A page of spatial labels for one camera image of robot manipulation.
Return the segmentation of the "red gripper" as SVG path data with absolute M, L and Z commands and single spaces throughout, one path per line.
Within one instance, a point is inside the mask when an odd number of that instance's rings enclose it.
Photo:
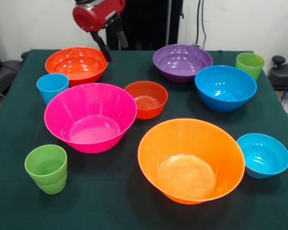
M 93 40 L 98 44 L 107 62 L 113 57 L 109 47 L 104 43 L 98 32 L 115 22 L 116 35 L 122 49 L 128 48 L 120 14 L 126 5 L 125 0 L 76 0 L 72 11 L 77 25 L 86 32 L 90 32 Z

